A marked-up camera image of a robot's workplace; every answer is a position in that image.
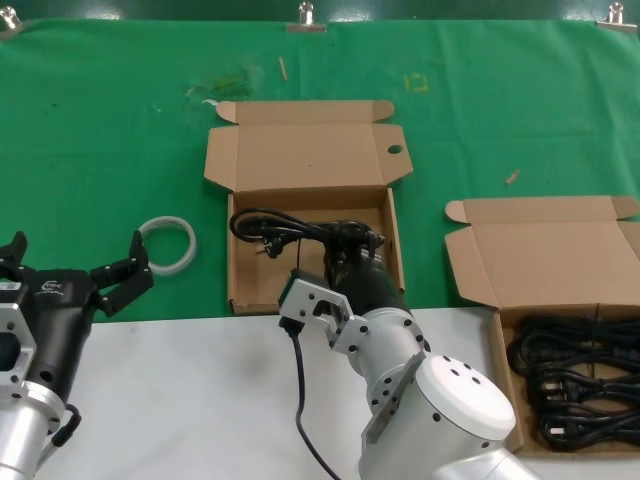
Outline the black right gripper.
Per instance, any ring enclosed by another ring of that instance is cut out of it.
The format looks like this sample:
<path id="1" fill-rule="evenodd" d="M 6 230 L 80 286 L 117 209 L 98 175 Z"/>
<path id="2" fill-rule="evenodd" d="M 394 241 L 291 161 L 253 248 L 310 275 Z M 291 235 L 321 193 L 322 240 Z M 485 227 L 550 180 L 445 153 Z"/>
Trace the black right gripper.
<path id="1" fill-rule="evenodd" d="M 409 311 L 399 288 L 394 283 L 376 251 L 385 237 L 371 228 L 358 234 L 358 246 L 367 253 L 352 257 L 350 224 L 322 224 L 326 233 L 324 268 L 330 273 L 331 288 L 344 295 L 356 315 L 381 308 Z"/>

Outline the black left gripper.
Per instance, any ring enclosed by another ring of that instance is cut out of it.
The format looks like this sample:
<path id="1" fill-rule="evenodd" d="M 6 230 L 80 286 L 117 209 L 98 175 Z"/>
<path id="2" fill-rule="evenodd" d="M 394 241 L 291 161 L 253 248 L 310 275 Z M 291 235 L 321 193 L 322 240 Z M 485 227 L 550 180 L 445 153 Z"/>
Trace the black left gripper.
<path id="1" fill-rule="evenodd" d="M 27 246 L 26 235 L 17 231 L 1 247 L 1 282 L 19 285 L 3 286 L 1 301 L 19 306 L 35 340 L 25 379 L 66 401 L 97 308 L 113 317 L 153 287 L 148 253 L 141 232 L 135 230 L 127 258 L 99 266 L 89 275 L 83 270 L 23 268 Z"/>

